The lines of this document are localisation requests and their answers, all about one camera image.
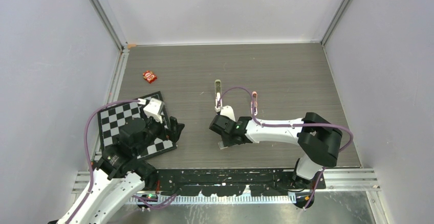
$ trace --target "white backdrop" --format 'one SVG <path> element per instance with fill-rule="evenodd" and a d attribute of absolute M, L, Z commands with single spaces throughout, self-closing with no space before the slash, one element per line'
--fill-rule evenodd
<path fill-rule="evenodd" d="M 375 169 L 392 223 L 433 222 L 433 1 L 353 0 L 326 45 L 360 160 Z"/>
<path fill-rule="evenodd" d="M 129 43 L 310 42 L 342 0 L 107 0 Z"/>
<path fill-rule="evenodd" d="M 47 223 L 70 207 L 119 50 L 89 0 L 0 2 L 0 223 Z"/>

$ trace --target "black mounting plate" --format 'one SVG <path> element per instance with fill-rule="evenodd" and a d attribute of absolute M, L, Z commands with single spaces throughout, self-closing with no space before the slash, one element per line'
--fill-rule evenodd
<path fill-rule="evenodd" d="M 252 196 L 284 196 L 288 190 L 302 190 L 291 186 L 294 169 L 244 168 L 244 169 L 158 169 L 162 195 L 176 193 L 181 196 L 239 196 L 249 186 Z M 318 172 L 312 182 L 316 182 Z M 325 189 L 324 180 L 317 189 Z M 145 190 L 155 190 L 156 185 Z"/>

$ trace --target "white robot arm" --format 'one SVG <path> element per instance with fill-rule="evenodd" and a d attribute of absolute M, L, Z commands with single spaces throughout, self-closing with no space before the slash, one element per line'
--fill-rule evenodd
<path fill-rule="evenodd" d="M 142 116 L 128 120 L 120 128 L 117 141 L 102 152 L 92 172 L 93 182 L 61 219 L 49 224 L 105 224 L 130 197 L 145 185 L 152 187 L 156 183 L 156 169 L 139 160 L 140 154 L 157 138 L 175 143 L 184 124 L 174 117 L 165 124 L 160 115 L 164 103 L 160 100 L 139 100 L 139 104 L 144 105 Z"/>
<path fill-rule="evenodd" d="M 303 123 L 329 123 L 318 114 L 306 113 L 304 118 L 294 120 L 257 121 L 259 124 L 251 117 L 240 117 L 235 121 L 232 107 L 224 106 L 220 114 L 214 117 L 209 128 L 222 136 L 222 141 L 219 142 L 220 149 L 264 141 L 299 145 L 306 154 L 297 161 L 293 181 L 300 187 L 310 183 L 322 167 L 336 166 L 342 139 L 339 129 L 292 126 Z"/>

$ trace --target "black and white checkerboard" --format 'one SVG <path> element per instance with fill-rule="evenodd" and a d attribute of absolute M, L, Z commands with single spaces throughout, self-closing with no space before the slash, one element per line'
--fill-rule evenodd
<path fill-rule="evenodd" d="M 160 92 L 155 92 L 139 98 L 146 100 L 156 98 L 163 101 L 163 97 L 161 96 Z M 119 127 L 125 125 L 125 120 L 140 117 L 141 107 L 142 106 L 136 102 L 119 104 L 104 109 L 98 113 L 99 139 L 101 143 L 101 150 L 104 151 L 104 148 L 106 146 L 111 145 L 116 141 L 115 138 L 119 134 Z M 165 107 L 161 111 L 160 115 L 164 117 L 165 123 L 166 125 L 168 125 L 169 118 L 167 116 Z M 162 141 L 160 139 L 156 139 L 154 143 L 149 145 L 148 148 L 143 153 L 141 153 L 138 158 L 149 159 L 174 149 L 176 149 L 176 144 L 172 141 Z"/>

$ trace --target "wooden table surface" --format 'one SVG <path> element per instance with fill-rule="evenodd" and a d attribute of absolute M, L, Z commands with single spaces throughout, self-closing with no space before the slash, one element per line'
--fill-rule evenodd
<path fill-rule="evenodd" d="M 147 83 L 142 73 L 158 80 Z M 151 46 L 131 49 L 119 100 L 161 91 L 169 116 L 185 123 L 178 148 L 148 162 L 157 168 L 294 167 L 304 153 L 278 142 L 244 144 L 220 150 L 220 136 L 208 129 L 215 116 L 214 81 L 223 90 L 244 86 L 258 93 L 258 118 L 291 120 L 312 111 L 347 126 L 320 44 L 233 44 Z M 250 115 L 249 95 L 234 90 L 224 98 L 235 117 Z M 348 141 L 345 135 L 342 145 Z M 354 145 L 339 155 L 338 166 L 360 166 Z"/>

